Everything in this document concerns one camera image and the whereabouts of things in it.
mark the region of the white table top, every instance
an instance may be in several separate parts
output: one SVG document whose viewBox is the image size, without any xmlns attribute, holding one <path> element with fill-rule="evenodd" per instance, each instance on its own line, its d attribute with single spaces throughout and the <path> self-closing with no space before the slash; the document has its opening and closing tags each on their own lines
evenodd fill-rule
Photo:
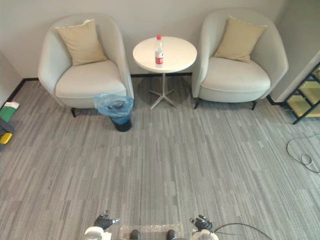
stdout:
<svg viewBox="0 0 320 240">
<path fill-rule="evenodd" d="M 190 42 L 172 36 L 163 36 L 163 64 L 155 61 L 156 37 L 148 38 L 133 49 L 135 62 L 155 73 L 174 73 L 190 67 L 196 60 L 197 50 Z"/>
</svg>

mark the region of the wall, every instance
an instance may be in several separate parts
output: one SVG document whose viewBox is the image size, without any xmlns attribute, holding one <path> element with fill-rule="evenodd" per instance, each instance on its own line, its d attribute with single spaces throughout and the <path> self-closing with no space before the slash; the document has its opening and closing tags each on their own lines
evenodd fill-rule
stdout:
<svg viewBox="0 0 320 240">
<path fill-rule="evenodd" d="M 283 102 L 320 61 L 320 0 L 290 0 L 279 19 L 289 70 L 270 93 Z"/>
<path fill-rule="evenodd" d="M 0 51 L 0 107 L 22 81 L 22 77 Z"/>
<path fill-rule="evenodd" d="M 37 77 L 47 29 L 76 13 L 100 12 L 119 24 L 132 74 L 146 73 L 132 57 L 140 41 L 162 34 L 197 45 L 201 24 L 212 10 L 252 8 L 275 21 L 287 0 L 0 0 L 1 50 L 24 78 Z"/>
</svg>

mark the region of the round side table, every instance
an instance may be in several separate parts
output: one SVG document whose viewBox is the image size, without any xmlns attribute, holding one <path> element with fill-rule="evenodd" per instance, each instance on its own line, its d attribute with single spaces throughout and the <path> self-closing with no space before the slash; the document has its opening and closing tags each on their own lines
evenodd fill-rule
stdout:
<svg viewBox="0 0 320 240">
<path fill-rule="evenodd" d="M 196 60 L 197 50 L 190 42 L 173 36 L 163 36 L 163 64 L 155 62 L 156 38 L 148 38 L 138 43 L 133 49 L 135 62 L 143 69 L 162 73 L 162 92 L 149 90 L 159 98 L 151 106 L 152 110 L 161 100 L 166 100 L 176 108 L 177 104 L 167 97 L 174 89 L 166 92 L 166 74 L 174 73 L 190 67 Z"/>
</svg>

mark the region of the black trash can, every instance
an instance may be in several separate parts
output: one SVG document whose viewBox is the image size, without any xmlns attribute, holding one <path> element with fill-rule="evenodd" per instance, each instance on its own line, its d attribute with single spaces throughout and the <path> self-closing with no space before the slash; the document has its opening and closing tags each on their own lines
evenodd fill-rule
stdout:
<svg viewBox="0 0 320 240">
<path fill-rule="evenodd" d="M 134 99 L 115 94 L 100 94 L 94 98 L 94 106 L 99 113 L 109 116 L 119 132 L 131 129 L 131 110 Z"/>
</svg>

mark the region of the white armchair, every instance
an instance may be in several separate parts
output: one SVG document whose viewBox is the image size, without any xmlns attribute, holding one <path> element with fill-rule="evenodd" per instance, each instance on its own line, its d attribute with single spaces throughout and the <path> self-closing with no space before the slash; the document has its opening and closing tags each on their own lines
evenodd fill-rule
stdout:
<svg viewBox="0 0 320 240">
<path fill-rule="evenodd" d="M 87 19 L 94 19 L 108 60 L 72 66 L 72 59 L 55 27 L 80 25 Z M 51 26 L 43 43 L 38 78 L 61 106 L 71 108 L 74 117 L 76 108 L 94 108 L 94 97 L 99 94 L 134 98 L 122 34 L 113 18 L 104 14 L 76 14 Z"/>
<path fill-rule="evenodd" d="M 267 25 L 250 56 L 250 63 L 213 57 L 222 41 L 227 19 Z M 265 98 L 288 70 L 285 48 L 276 26 L 258 12 L 226 8 L 209 14 L 202 25 L 198 55 L 192 74 L 192 96 L 201 100 L 240 103 Z"/>
</svg>

